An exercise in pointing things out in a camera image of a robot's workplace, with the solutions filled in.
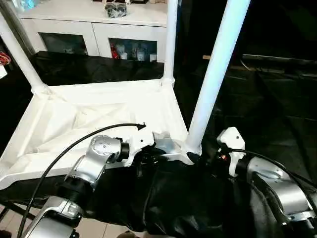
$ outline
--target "wire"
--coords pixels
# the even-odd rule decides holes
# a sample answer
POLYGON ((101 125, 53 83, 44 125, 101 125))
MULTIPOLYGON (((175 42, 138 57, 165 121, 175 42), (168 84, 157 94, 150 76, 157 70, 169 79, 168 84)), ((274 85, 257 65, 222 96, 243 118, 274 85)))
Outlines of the wire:
POLYGON ((281 163, 270 159, 267 156, 261 155, 259 153, 253 152, 253 151, 249 151, 249 150, 242 150, 242 149, 233 149, 233 148, 228 148, 229 152, 242 152, 242 153, 246 153, 246 154, 250 154, 250 155, 254 155, 254 156, 258 156, 264 160, 267 160, 269 162, 271 162, 272 164, 278 166, 280 169, 283 169, 288 175, 289 177, 297 184, 297 186, 303 191, 303 193, 305 194, 307 200, 309 201, 315 216, 317 216, 317 206, 315 205, 315 202, 313 200, 313 198, 311 197, 311 195, 307 192, 306 188, 304 188, 304 186, 299 182, 298 178, 303 178, 299 175, 294 175, 294 173, 292 173, 291 171, 289 171, 284 165, 282 165, 281 163))
POLYGON ((248 71, 252 71, 249 67, 246 66, 245 63, 243 63, 242 59, 240 60, 240 63, 246 68, 248 71))
POLYGON ((6 53, 4 52, 0 52, 0 64, 1 65, 7 65, 11 62, 11 58, 10 56, 8 56, 6 53))
POLYGON ((35 196, 40 188, 40 186, 42 185, 46 175, 50 172, 50 170, 52 169, 52 167, 68 152, 70 151, 75 145, 79 144, 80 142, 82 142, 83 140, 93 136, 93 135, 96 135, 102 131, 105 131, 105 130, 109 130, 109 129, 112 129, 112 128, 116 128, 116 127, 121 127, 121 126, 136 126, 138 128, 138 130, 146 127, 145 124, 142 125, 142 124, 135 124, 135 123, 122 123, 122 124, 116 124, 116 125, 110 125, 110 126, 107 126, 107 127, 104 127, 104 128, 101 128, 99 130, 96 130, 88 135, 85 135, 84 137, 80 138, 79 140, 75 141, 74 143, 72 143, 70 146, 68 146, 63 152, 60 153, 60 155, 58 155, 56 157, 56 159, 53 160, 53 162, 48 166, 48 168, 44 171, 44 173, 42 174, 33 194, 32 194, 32 197, 31 197, 31 200, 28 204, 28 206, 26 207, 25 209, 25 213, 23 215, 23 218, 22 218, 22 221, 21 221, 21 224, 20 224, 20 227, 19 227, 19 231, 18 231, 18 235, 17 235, 17 238, 21 238, 22 236, 22 233, 23 233, 23 229, 24 229, 24 225, 25 225, 25 222, 26 222, 26 219, 27 219, 27 215, 28 213, 30 212, 30 209, 31 209, 31 206, 32 206, 32 203, 35 199, 35 196))

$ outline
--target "cabinet door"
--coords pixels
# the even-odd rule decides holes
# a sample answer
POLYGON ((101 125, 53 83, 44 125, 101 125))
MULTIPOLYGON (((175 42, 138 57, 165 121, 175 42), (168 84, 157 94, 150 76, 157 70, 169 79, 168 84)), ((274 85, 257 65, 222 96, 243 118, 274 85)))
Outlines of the cabinet door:
POLYGON ((132 56, 136 54, 132 51, 138 50, 139 47, 146 51, 144 53, 147 55, 146 61, 150 60, 150 55, 156 55, 158 62, 165 61, 166 27, 93 23, 93 28, 102 57, 112 57, 110 47, 112 43, 120 45, 120 48, 126 51, 125 57, 128 59, 137 57, 132 56))
POLYGON ((21 19, 35 52, 52 51, 99 56, 90 22, 21 19))

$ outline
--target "black cable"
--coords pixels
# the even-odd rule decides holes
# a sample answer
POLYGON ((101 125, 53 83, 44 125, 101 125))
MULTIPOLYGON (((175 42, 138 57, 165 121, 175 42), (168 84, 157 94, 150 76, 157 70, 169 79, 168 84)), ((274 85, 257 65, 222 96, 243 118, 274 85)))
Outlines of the black cable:
POLYGON ((102 131, 105 131, 105 130, 109 130, 109 129, 112 129, 112 128, 116 128, 116 127, 121 127, 121 126, 136 126, 138 128, 138 130, 146 127, 145 125, 142 125, 142 124, 135 124, 135 123, 122 123, 122 124, 116 124, 116 125, 110 125, 110 126, 107 126, 107 127, 104 127, 104 128, 101 128, 99 130, 96 130, 88 135, 85 135, 84 137, 80 138, 79 140, 75 141, 74 143, 72 143, 70 146, 68 146, 63 152, 60 153, 60 155, 58 155, 56 157, 56 159, 54 159, 54 161, 48 166, 48 168, 44 171, 44 173, 42 174, 33 194, 32 194, 32 197, 31 197, 31 200, 29 202, 29 205, 26 207, 25 209, 25 213, 23 215, 23 218, 22 218, 22 221, 21 221, 21 224, 20 224, 20 227, 19 227, 19 231, 18 231, 18 235, 17 235, 17 238, 21 238, 22 236, 22 233, 23 233, 23 229, 24 229, 24 225, 25 225, 25 222, 26 222, 26 219, 27 219, 27 215, 29 214, 30 212, 30 209, 32 207, 32 203, 35 199, 35 196, 36 196, 36 193, 38 192, 40 186, 42 185, 46 175, 50 172, 50 170, 52 169, 52 167, 68 152, 70 151, 75 145, 79 144, 80 142, 82 142, 83 140, 86 140, 87 138, 93 136, 93 135, 96 135, 102 131))
POLYGON ((250 155, 254 155, 254 156, 260 157, 260 158, 262 158, 264 160, 267 160, 267 161, 271 162, 272 164, 278 166, 280 169, 284 170, 289 175, 289 177, 297 184, 297 186, 303 191, 303 193, 305 194, 307 200, 309 201, 310 205, 312 206, 312 209, 313 209, 313 211, 315 213, 315 216, 317 216, 317 206, 315 205, 315 202, 314 202, 313 198, 307 192, 306 188, 300 183, 300 181, 297 179, 297 177, 294 175, 294 173, 289 171, 284 165, 282 165, 281 163, 279 163, 279 162, 277 162, 277 161, 275 161, 273 159, 270 159, 267 156, 261 155, 259 153, 253 152, 253 151, 242 150, 242 149, 233 149, 233 148, 228 148, 228 151, 229 152, 242 152, 242 153, 246 153, 246 154, 250 154, 250 155))

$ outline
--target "plastic bag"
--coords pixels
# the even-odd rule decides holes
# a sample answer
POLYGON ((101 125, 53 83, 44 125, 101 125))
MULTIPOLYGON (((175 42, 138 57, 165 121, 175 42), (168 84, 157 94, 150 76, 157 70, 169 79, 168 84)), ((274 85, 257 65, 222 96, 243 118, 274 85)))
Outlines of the plastic bag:
POLYGON ((110 18, 123 17, 127 15, 127 4, 128 0, 125 2, 116 2, 116 0, 112 2, 106 2, 105 10, 110 18))

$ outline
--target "red object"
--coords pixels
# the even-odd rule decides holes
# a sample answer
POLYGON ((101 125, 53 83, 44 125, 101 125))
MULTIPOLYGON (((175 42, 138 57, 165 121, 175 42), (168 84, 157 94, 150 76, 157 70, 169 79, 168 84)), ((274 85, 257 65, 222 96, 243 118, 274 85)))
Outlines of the red object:
POLYGON ((110 44, 110 48, 111 48, 111 54, 112 54, 112 58, 113 59, 119 59, 120 55, 117 53, 117 51, 115 50, 115 47, 113 44, 110 44))
POLYGON ((0 52, 0 65, 7 65, 11 62, 11 58, 3 53, 3 52, 0 52))

